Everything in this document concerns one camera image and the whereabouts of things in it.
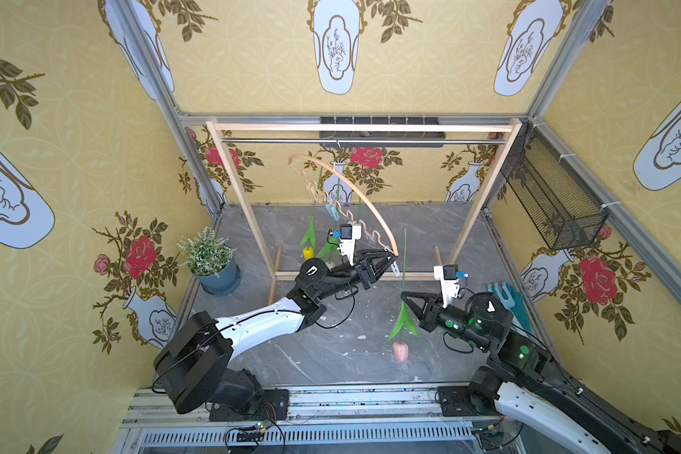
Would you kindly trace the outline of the pink artificial tulip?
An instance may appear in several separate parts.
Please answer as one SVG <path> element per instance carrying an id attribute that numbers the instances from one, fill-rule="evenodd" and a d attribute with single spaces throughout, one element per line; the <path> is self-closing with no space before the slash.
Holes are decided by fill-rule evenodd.
<path id="1" fill-rule="evenodd" d="M 408 234 L 407 232 L 404 232 L 400 274 L 402 292 L 406 291 L 407 251 Z M 418 331 L 414 321 L 412 321 L 412 314 L 410 314 L 408 305 L 404 300 L 401 300 L 395 326 L 389 335 L 389 341 L 393 343 L 393 354 L 395 355 L 395 359 L 400 363 L 406 362 L 410 355 L 410 347 L 404 342 L 403 338 L 405 332 L 409 332 L 412 336 L 418 336 Z"/>

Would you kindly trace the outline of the yellow artificial tulip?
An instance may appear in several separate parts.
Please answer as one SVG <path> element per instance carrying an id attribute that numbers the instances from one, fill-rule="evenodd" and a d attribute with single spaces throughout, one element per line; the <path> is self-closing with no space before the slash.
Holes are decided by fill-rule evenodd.
<path id="1" fill-rule="evenodd" d="M 303 259 L 311 259 L 315 257 L 315 248 L 317 246 L 315 211 L 319 202 L 319 198 L 320 196 L 317 193 L 313 195 L 312 212 L 308 219 L 308 226 L 306 227 L 306 232 L 304 233 L 304 236 L 299 244 L 299 246 L 302 248 Z"/>

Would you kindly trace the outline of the wooden arched clip hanger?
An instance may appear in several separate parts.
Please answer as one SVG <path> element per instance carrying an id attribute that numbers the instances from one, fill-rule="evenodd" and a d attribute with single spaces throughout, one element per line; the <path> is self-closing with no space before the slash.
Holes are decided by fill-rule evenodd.
<path id="1" fill-rule="evenodd" d="M 361 199 L 363 207 L 370 211 L 379 225 L 379 228 L 375 229 L 368 225 L 361 217 L 362 239 L 366 239 L 380 247 L 380 250 L 390 251 L 398 255 L 395 236 L 388 223 L 363 191 L 344 175 L 339 163 L 329 164 L 310 155 L 293 154 L 289 157 L 288 164 L 292 170 L 303 177 L 306 183 L 306 191 L 308 191 L 312 200 L 315 193 L 320 196 L 317 206 L 322 205 L 325 208 L 325 195 L 333 199 L 340 214 L 340 226 L 353 223 L 355 212 L 352 209 L 352 204 Z M 317 246 L 315 248 L 315 257 L 313 258 L 318 258 L 316 257 L 317 253 L 325 245 L 325 243 L 323 245 L 319 243 L 317 233 L 318 230 L 316 232 Z M 361 239 L 356 242 L 355 249 L 356 263 L 359 262 L 359 252 L 357 251 L 357 243 L 359 241 Z"/>

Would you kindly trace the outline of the white artificial tulip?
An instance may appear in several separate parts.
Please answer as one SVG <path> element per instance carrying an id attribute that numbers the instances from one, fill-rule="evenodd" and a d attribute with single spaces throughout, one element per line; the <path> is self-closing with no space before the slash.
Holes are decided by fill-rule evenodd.
<path id="1" fill-rule="evenodd" d="M 340 239 L 335 236 L 335 232 L 340 228 L 340 214 L 335 202 L 328 195 L 325 195 L 325 208 L 327 209 L 330 217 L 333 219 L 334 225 L 328 231 L 325 245 L 321 247 L 321 250 L 319 253 L 317 253 L 316 257 L 325 259 L 328 266 L 332 267 L 333 264 L 336 263 L 341 257 Z"/>

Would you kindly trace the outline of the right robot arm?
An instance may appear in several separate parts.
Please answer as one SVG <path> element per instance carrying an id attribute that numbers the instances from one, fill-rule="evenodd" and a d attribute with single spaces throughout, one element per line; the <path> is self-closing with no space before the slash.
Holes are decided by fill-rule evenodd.
<path id="1" fill-rule="evenodd" d="M 681 437 L 655 431 L 617 410 L 569 374 L 535 337 L 513 329 L 513 314 L 490 292 L 463 308 L 440 294 L 404 291 L 427 332 L 437 328 L 486 354 L 468 385 L 469 407 L 495 410 L 573 453 L 681 453 Z"/>

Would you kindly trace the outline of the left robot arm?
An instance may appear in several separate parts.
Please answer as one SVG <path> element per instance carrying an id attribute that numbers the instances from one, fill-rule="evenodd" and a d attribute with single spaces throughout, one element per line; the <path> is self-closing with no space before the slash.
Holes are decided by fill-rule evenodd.
<path id="1" fill-rule="evenodd" d="M 165 393 L 178 414 L 218 404 L 242 414 L 266 401 L 255 375 L 228 364 L 246 351 L 277 337 L 312 327 L 325 314 L 323 300 L 371 289 L 397 261 L 384 250 L 359 250 L 351 263 L 331 269 L 319 258 L 305 261 L 295 285 L 276 303 L 244 314 L 213 318 L 190 316 L 154 360 L 155 393 Z"/>

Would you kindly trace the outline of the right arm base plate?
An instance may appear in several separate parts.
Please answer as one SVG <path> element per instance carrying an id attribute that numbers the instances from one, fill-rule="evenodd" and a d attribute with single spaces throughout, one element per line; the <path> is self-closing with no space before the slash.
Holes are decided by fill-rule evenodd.
<path id="1" fill-rule="evenodd" d="M 442 386 L 436 393 L 442 416 L 493 416 L 496 410 L 494 399 L 469 386 Z"/>

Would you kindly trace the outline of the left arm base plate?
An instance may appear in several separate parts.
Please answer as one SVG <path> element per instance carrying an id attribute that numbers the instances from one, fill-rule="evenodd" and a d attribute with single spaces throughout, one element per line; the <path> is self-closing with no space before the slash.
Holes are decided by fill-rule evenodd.
<path id="1" fill-rule="evenodd" d="M 207 403 L 205 408 L 211 422 L 285 421 L 289 413 L 289 389 L 265 389 L 255 403 L 240 410 L 219 403 Z"/>

